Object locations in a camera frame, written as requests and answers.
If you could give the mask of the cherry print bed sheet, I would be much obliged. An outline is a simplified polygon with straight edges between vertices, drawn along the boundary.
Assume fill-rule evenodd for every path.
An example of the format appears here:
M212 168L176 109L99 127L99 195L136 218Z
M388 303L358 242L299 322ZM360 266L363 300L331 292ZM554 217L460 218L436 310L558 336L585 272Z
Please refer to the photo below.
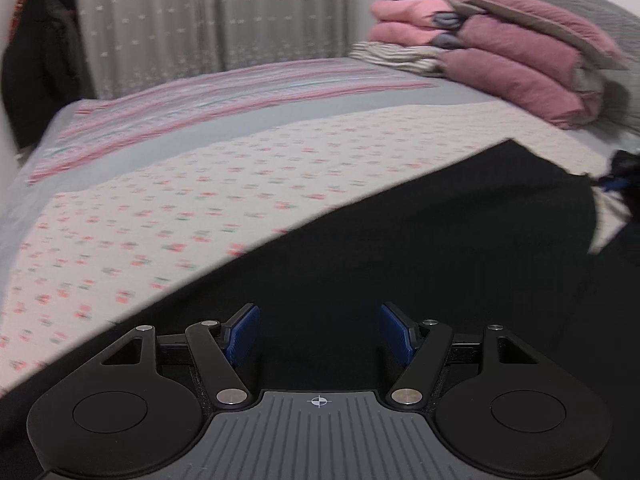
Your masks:
M504 140L571 174L624 144L427 80L217 118L29 184L77 103L64 108L1 217L2 390L242 250Z

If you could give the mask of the pink striped blanket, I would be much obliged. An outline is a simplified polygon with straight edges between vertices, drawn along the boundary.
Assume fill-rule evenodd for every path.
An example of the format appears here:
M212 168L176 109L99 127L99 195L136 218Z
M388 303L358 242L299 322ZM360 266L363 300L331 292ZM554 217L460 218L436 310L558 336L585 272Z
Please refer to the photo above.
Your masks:
M36 184L105 155L217 118L296 102L431 88L411 76L352 58L317 58L240 68L160 84L114 100L81 100L26 178Z

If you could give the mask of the mauve folded quilt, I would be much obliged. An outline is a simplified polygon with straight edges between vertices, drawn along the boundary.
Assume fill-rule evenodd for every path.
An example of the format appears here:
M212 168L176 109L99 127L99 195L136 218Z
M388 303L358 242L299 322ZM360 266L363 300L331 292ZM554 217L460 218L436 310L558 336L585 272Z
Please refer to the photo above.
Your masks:
M561 129L604 117L630 124L639 65L595 18L544 0L463 0L478 8L440 57L451 80L521 107Z

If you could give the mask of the striped folded cloth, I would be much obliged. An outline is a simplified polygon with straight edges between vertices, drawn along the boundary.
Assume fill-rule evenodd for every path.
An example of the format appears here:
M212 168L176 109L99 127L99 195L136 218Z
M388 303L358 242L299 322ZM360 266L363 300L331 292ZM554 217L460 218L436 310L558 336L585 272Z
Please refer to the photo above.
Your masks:
M404 47L387 42L360 41L352 46L349 56L369 64L401 70L425 77L442 77L439 55L444 50L430 47Z

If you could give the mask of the grey pillow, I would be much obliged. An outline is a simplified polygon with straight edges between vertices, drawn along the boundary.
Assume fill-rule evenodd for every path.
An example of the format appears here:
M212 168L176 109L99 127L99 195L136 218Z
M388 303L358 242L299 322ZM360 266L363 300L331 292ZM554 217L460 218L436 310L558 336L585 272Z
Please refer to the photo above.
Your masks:
M563 40L604 73L603 115L639 130L639 18L606 0L466 0Z

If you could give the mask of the grey patterned curtain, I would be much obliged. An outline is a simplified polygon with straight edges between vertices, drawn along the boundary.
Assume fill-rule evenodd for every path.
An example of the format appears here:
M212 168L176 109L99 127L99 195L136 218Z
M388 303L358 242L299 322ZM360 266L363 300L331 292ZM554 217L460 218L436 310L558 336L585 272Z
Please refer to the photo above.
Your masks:
M94 88L114 99L236 68L346 54L349 0L76 0Z

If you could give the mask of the pink folded towel stack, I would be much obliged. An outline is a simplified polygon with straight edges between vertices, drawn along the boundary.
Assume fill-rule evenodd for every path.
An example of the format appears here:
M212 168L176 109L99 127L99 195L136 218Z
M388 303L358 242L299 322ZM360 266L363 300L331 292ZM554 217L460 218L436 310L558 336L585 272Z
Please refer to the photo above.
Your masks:
M376 0L371 4L376 24L368 33L369 41L427 46L446 29L435 24L439 13L454 13L445 0Z

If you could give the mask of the black pants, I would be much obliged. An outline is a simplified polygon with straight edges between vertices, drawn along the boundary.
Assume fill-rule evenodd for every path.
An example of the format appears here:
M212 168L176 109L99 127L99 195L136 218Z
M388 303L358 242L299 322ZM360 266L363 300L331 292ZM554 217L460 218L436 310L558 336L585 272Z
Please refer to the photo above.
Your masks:
M596 200L572 176L506 141L338 208L239 257L67 353L1 402L1 474L41 472L30 406L138 324L164 334L254 302L260 335L242 376L264 389L387 389L376 327L391 302L462 334L502 324L577 377L613 417L597 466L639 474L639 223L590 252Z

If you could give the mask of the black hanging clothes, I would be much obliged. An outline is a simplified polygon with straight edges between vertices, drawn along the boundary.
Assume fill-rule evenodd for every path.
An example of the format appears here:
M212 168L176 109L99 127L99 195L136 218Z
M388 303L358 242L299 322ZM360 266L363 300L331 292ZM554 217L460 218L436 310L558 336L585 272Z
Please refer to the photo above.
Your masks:
M39 144L62 108L96 96L76 0L17 0L1 92L19 151Z

